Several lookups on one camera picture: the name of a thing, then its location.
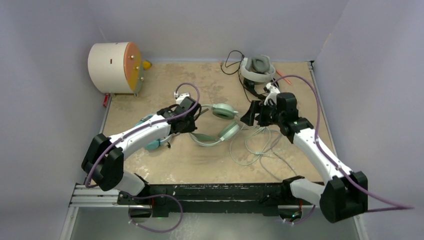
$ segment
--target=wooden table surface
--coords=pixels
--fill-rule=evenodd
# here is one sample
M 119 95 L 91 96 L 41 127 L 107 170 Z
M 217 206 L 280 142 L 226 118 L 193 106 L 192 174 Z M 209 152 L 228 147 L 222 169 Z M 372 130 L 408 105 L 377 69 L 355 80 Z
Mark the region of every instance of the wooden table surface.
M 283 74 L 299 75 L 310 82 L 312 78 L 306 62 L 278 63 L 276 69 Z M 144 83 L 138 97 L 116 95 L 112 98 L 103 133 L 106 136 L 124 132 L 134 126 L 142 117 L 155 113 L 159 109 L 175 104 L 173 93 L 183 82 L 195 84 L 200 90 L 201 104 L 226 103 L 244 115 L 250 106 L 240 85 L 237 75 L 225 75 L 218 63 L 156 63 L 145 71 Z M 281 80 L 281 92 L 291 92 L 297 98 L 299 116 L 307 118 L 313 125 L 317 119 L 317 105 L 311 89 L 301 80 L 290 79 L 292 85 Z M 262 87 L 256 88 L 262 93 Z M 196 92 L 189 86 L 183 86 L 180 93 L 190 92 L 196 98 Z M 217 135 L 230 122 L 215 117 L 211 111 L 203 114 L 197 121 L 197 133 Z M 243 130 L 233 140 L 233 155 L 242 163 L 255 159 L 255 155 L 245 148 L 245 138 L 255 130 Z M 272 140 L 278 136 L 272 134 Z M 330 137 L 321 114 L 319 136 L 332 149 Z M 268 133 L 253 137 L 249 146 L 260 151 Z M 172 139 L 171 148 L 161 146 L 148 152 L 144 148 L 130 156 L 124 163 L 127 171 L 137 173 L 153 184 L 200 184 L 200 183 L 266 183 L 277 182 L 260 165 L 259 161 L 248 166 L 236 164 L 229 153 L 230 141 L 213 147 L 195 144 L 188 134 Z M 283 137 L 274 149 L 297 172 L 310 181 L 321 181 L 321 177 L 306 156 Z M 293 171 L 279 158 L 267 155 L 263 164 L 280 179 L 295 176 Z

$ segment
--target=headphones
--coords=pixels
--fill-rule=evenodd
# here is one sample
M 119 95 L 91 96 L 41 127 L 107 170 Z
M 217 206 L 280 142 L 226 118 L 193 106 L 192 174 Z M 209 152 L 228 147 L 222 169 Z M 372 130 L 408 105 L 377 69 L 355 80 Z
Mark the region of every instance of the headphones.
M 240 63 L 241 75 L 250 81 L 257 83 L 268 83 L 276 74 L 275 67 L 270 62 L 270 57 L 256 55 L 245 57 Z
M 137 122 L 134 127 L 148 121 L 149 119 L 151 119 L 153 117 L 153 114 L 149 114 L 145 117 L 143 117 L 139 122 Z M 163 139 L 157 139 L 156 141 L 152 141 L 149 144 L 147 144 L 146 146 L 144 146 L 144 149 L 146 149 L 147 151 L 153 151 L 157 148 L 159 148 L 160 146 L 166 144 L 167 142 L 169 142 L 172 138 L 172 135 L 169 135 Z
M 219 103 L 219 104 L 207 104 L 202 105 L 202 108 L 211 108 L 213 115 L 220 119 L 232 120 L 239 113 L 232 106 Z M 230 139 L 234 135 L 236 135 L 240 131 L 239 124 L 233 120 L 230 124 L 228 124 L 223 130 L 218 133 L 217 137 L 209 136 L 203 133 L 189 133 L 191 139 L 196 142 L 198 145 L 203 147 L 212 147 L 215 146 L 225 140 Z

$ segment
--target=cylindrical container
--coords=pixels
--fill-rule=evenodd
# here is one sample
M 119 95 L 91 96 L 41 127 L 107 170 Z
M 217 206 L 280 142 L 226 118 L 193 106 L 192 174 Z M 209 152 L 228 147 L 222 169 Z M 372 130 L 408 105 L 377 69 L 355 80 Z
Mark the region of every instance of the cylindrical container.
M 142 56 L 133 42 L 96 43 L 88 54 L 88 73 L 105 94 L 137 94 L 143 81 Z

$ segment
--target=floor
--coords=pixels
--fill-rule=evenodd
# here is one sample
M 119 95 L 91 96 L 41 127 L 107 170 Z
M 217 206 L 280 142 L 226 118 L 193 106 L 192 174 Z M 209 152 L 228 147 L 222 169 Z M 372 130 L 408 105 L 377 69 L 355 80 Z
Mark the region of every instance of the floor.
M 306 62 L 274 63 L 283 74 L 302 76 L 312 82 Z M 244 115 L 250 106 L 237 75 L 225 75 L 218 63 L 156 63 L 145 71 L 144 83 L 138 97 L 116 95 L 113 97 L 103 133 L 106 136 L 124 132 L 134 126 L 142 117 L 155 113 L 175 103 L 173 93 L 178 84 L 189 82 L 200 90 L 201 104 L 226 103 Z M 317 105 L 311 89 L 301 80 L 291 78 L 291 85 L 280 81 L 282 92 L 291 92 L 297 98 L 299 115 L 313 125 L 317 119 Z M 196 92 L 183 86 L 180 93 Z M 196 133 L 217 135 L 229 122 L 206 112 L 198 121 Z M 242 163 L 249 163 L 255 155 L 245 148 L 245 138 L 254 129 L 241 131 L 233 140 L 233 155 Z M 332 149 L 330 137 L 321 114 L 319 136 Z M 260 151 L 269 135 L 261 133 L 248 145 L 253 151 Z M 236 164 L 229 153 L 230 140 L 213 147 L 195 144 L 188 134 L 174 137 L 171 148 L 161 146 L 152 152 L 144 148 L 130 156 L 124 163 L 125 170 L 137 173 L 154 184 L 198 184 L 198 183 L 266 183 L 277 182 L 257 161 L 248 166 Z M 283 137 L 274 149 L 281 149 L 282 156 L 296 171 L 310 181 L 321 181 L 321 177 L 306 156 Z M 273 155 L 263 158 L 263 164 L 278 178 L 286 179 L 295 173 L 279 158 Z

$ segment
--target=purple cable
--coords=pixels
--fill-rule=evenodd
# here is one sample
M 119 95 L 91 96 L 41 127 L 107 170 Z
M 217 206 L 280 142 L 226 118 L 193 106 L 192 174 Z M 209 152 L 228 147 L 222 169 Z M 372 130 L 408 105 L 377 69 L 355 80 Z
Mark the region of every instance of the purple cable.
M 178 89 L 180 89 L 180 88 L 181 88 L 181 86 L 183 86 L 183 85 L 189 85 L 189 86 L 192 86 L 192 87 L 194 88 L 194 90 L 196 90 L 196 93 L 197 93 L 197 99 L 196 99 L 196 102 L 194 103 L 194 105 L 193 105 L 192 107 L 190 107 L 187 111 L 185 111 L 185 112 L 183 112 L 183 113 L 181 113 L 181 114 L 178 114 L 178 115 L 175 115 L 175 116 L 172 116 L 172 117 L 169 117 L 169 118 L 165 118 L 165 119 L 161 119 L 161 120 L 153 121 L 151 124 L 144 124 L 144 125 L 140 125 L 140 127 L 135 128 L 135 129 L 133 129 L 132 131 L 127 132 L 125 135 L 123 135 L 122 137 L 118 138 L 116 141 L 112 142 L 112 144 L 111 144 L 110 146 L 108 146 L 108 147 L 106 148 L 106 150 L 104 150 L 104 151 L 100 154 L 100 156 L 98 156 L 97 160 L 94 162 L 93 166 L 91 167 L 91 170 L 90 170 L 90 172 L 88 173 L 87 178 L 85 179 L 85 183 L 84 183 L 86 188 L 94 188 L 94 187 L 97 187 L 97 184 L 95 184 L 95 185 L 90 185 L 90 182 L 91 182 L 92 177 L 93 177 L 93 173 L 94 173 L 94 171 L 95 171 L 95 169 L 96 169 L 97 165 L 99 165 L 100 161 L 103 159 L 103 157 L 104 157 L 104 156 L 105 156 L 105 155 L 106 155 L 106 154 L 107 154 L 107 153 L 111 150 L 111 148 L 113 148 L 116 144 L 118 144 L 119 142 L 123 141 L 123 140 L 124 140 L 124 139 L 126 139 L 128 136 L 130 136 L 130 135 L 132 135 L 132 134 L 134 134 L 134 133 L 136 133 L 136 132 L 138 132 L 138 131 L 140 131 L 140 130 L 142 130 L 142 129 L 145 129 L 145 128 L 147 128 L 147 127 L 150 127 L 151 125 L 155 125 L 155 124 L 163 123 L 163 122 L 166 122 L 166 121 L 170 121 L 170 120 L 174 120 L 174 119 L 181 118 L 181 117 L 183 117 L 183 116 L 187 115 L 189 112 L 191 112 L 192 110 L 194 110 L 194 109 L 195 109 L 195 107 L 199 104 L 199 100 L 200 100 L 200 92 L 199 92 L 199 89 L 198 89 L 198 88 L 197 88 L 194 84 L 192 84 L 192 83 L 189 83 L 189 82 L 183 82 L 183 83 L 181 83 L 180 85 L 178 85 L 178 86 L 176 87 L 175 92 L 178 92 Z
M 163 233 L 168 233 L 171 232 L 172 230 L 176 229 L 178 227 L 178 225 L 180 225 L 181 221 L 183 220 L 183 206 L 181 205 L 181 203 L 173 196 L 171 195 L 166 195 L 166 194 L 158 194 L 158 195 L 151 195 L 151 196 L 131 196 L 133 199 L 137 199 L 137 200 L 144 200 L 144 199 L 152 199 L 152 198 L 157 198 L 157 197 L 167 197 L 170 198 L 172 200 L 174 200 L 179 207 L 179 220 L 178 222 L 171 228 L 166 229 L 166 230 L 156 230 L 147 226 L 143 226 L 141 224 L 138 224 L 137 222 L 135 222 L 132 218 L 131 218 L 131 209 L 128 210 L 128 217 L 129 217 L 129 221 L 130 223 L 134 224 L 137 227 L 140 227 L 142 229 L 145 229 L 147 231 L 150 232 L 154 232 L 154 233 L 159 233 L 159 234 L 163 234 Z
M 320 99 L 318 98 L 318 95 L 317 95 L 317 92 L 315 91 L 315 89 L 314 89 L 314 87 L 312 86 L 312 84 L 311 83 L 309 83 L 309 81 L 308 80 L 306 80 L 305 78 L 303 78 L 303 77 L 301 77 L 301 76 L 298 76 L 298 75 L 286 75 L 286 76 L 282 76 L 282 77 L 280 77 L 280 78 L 278 78 L 278 79 L 276 79 L 276 80 L 274 80 L 273 81 L 273 83 L 275 83 L 275 82 L 277 82 L 277 81 L 279 81 L 279 80 L 281 80 L 281 79 L 284 79 L 284 78 L 290 78 L 290 77 L 293 77 L 293 78 L 298 78 L 298 79 L 300 79 L 300 80 L 302 80 L 302 81 L 304 81 L 309 87 L 310 87 L 310 89 L 312 90 L 312 92 L 313 92 L 313 95 L 315 96 L 315 100 L 316 100 L 316 108 L 317 108 L 317 110 L 318 110 L 318 113 L 317 113 L 317 119 L 316 119 L 316 128 L 315 128 L 315 136 L 314 136 L 314 138 L 315 138 L 315 142 L 316 142 L 316 146 L 318 147 L 318 149 L 319 149 L 319 151 L 331 162 L 331 164 L 333 164 L 336 168 L 338 167 L 338 164 L 336 163 L 336 161 L 334 161 L 323 149 L 322 149 L 322 147 L 320 146 L 320 141 L 319 141 L 319 139 L 318 139 L 318 130 L 319 130 L 319 128 L 320 128 L 320 115 L 321 115 L 321 106 L 320 106 Z M 341 172 L 341 174 L 343 174 L 343 176 L 349 181 L 349 183 L 350 184 L 352 184 L 355 188 L 357 188 L 359 191 L 361 191 L 361 192 L 363 192 L 364 194 L 366 194 L 366 195 L 368 195 L 368 196 L 370 196 L 370 197 L 372 197 L 372 198 L 374 198 L 374 199 L 377 199 L 377 200 L 379 200 L 379 201 L 381 201 L 381 202 L 383 202 L 383 203 L 386 203 L 386 204 L 389 204 L 389 205 L 392 205 L 392 206 L 394 206 L 394 207 L 384 207 L 384 208 L 376 208 L 376 209 L 371 209 L 371 210 L 368 210 L 367 212 L 370 212 L 370 213 L 372 213 L 372 212 L 383 212 L 383 211 L 392 211 L 392 210 L 406 210 L 406 209 L 413 209 L 414 207 L 413 206 L 409 206 L 409 205 L 405 205 L 405 204 L 402 204 L 402 203 L 397 203 L 397 202 L 394 202 L 394 201 L 391 201 L 391 200 L 388 200 L 388 199 L 385 199 L 385 198 L 383 198 L 383 197 L 381 197 L 381 196 L 379 196 L 379 195 L 377 195 L 377 194 L 375 194 L 375 193 L 372 193 L 372 192 L 369 192 L 368 190 L 366 190 L 365 188 L 363 188 L 363 187 L 361 187 L 361 186 L 359 186 L 356 182 L 354 182 L 353 181 L 353 179 L 340 167 L 339 168 L 339 171 Z

